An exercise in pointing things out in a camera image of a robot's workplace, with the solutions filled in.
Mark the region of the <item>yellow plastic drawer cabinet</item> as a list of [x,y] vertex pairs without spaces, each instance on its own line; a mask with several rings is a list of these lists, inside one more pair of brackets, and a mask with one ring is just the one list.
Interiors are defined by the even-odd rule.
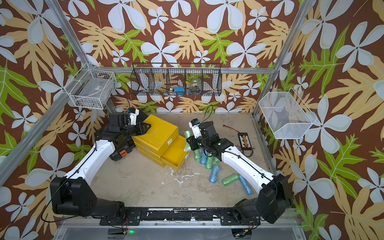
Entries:
[[144,123],[150,124],[151,127],[146,134],[134,136],[134,143],[141,154],[165,167],[161,156],[179,135],[179,128],[155,115],[147,117]]

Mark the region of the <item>green trash bag roll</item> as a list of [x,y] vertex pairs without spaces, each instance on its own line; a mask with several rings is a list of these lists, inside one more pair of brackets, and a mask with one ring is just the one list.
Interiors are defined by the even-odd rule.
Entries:
[[224,178],[222,180],[222,184],[223,184],[223,186],[226,187],[226,186],[228,186],[228,185],[230,185],[230,184],[232,184],[238,180],[239,180],[239,175],[238,174],[232,174],[229,177]]
[[191,131],[185,131],[185,139],[186,139],[186,145],[185,145],[185,148],[184,148],[184,151],[185,152],[190,152],[192,149],[191,149],[191,146],[188,142],[188,138],[192,136],[192,132]]
[[206,162],[206,169],[211,170],[213,167],[214,157],[208,157]]
[[194,150],[193,153],[194,153],[194,160],[195,161],[200,161],[201,160],[200,150]]

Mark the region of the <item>yellow drawer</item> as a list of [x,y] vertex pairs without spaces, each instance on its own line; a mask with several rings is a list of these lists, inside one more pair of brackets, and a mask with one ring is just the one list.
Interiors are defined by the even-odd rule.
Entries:
[[161,155],[161,160],[167,166],[179,171],[189,156],[189,152],[185,152],[186,139],[177,136],[170,146]]

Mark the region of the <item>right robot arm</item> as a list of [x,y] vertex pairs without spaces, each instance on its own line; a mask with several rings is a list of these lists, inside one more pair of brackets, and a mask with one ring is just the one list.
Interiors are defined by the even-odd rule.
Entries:
[[228,139],[220,138],[212,121],[201,123],[198,119],[189,122],[193,135],[187,138],[192,150],[203,149],[221,162],[236,170],[255,189],[258,197],[243,199],[233,207],[233,216],[238,224],[249,220],[265,220],[273,224],[292,205],[288,179],[262,169],[246,157]]

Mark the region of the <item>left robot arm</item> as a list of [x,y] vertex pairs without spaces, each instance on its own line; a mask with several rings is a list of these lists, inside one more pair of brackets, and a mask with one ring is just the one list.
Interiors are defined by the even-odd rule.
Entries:
[[147,118],[145,112],[134,108],[108,116],[109,123],[95,132],[96,141],[85,157],[66,175],[52,180],[51,204],[55,214],[124,219],[124,203],[98,198],[91,183],[107,159],[119,161],[133,150],[133,137],[142,136],[151,128],[145,123]]

